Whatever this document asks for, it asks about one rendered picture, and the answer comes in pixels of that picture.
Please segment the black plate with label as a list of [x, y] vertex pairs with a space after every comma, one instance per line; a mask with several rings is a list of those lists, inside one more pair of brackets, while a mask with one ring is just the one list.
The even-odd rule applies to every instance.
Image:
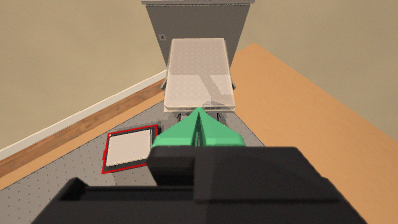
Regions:
[[[184, 118], [186, 118], [187, 116], [189, 116], [191, 113], [188, 113], [188, 114], [180, 114], [180, 119], [179, 119], [179, 122], [181, 121], [181, 120], [183, 120]], [[209, 116], [211, 116], [212, 118], [214, 118], [214, 119], [216, 119], [217, 121], [219, 121], [219, 119], [218, 119], [218, 113], [207, 113]]]

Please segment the grey slotted rack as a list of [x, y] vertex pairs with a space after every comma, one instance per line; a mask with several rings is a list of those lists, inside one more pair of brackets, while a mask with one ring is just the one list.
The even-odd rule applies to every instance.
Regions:
[[[146, 5], [167, 71], [161, 86], [166, 92], [173, 39], [224, 38], [229, 72], [250, 8], [249, 4]], [[230, 72], [231, 78], [231, 72]], [[232, 89], [236, 85], [232, 78]]]

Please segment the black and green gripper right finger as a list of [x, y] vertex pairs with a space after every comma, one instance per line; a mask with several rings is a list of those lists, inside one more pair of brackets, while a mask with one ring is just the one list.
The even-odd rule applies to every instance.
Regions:
[[246, 147], [242, 136], [199, 107], [200, 147]]

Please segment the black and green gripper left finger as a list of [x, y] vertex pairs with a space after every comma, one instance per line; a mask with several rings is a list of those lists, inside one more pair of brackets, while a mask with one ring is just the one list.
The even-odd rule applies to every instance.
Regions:
[[195, 108], [189, 116], [157, 135], [152, 147], [157, 145], [191, 145], [198, 147], [198, 138], [199, 107]]

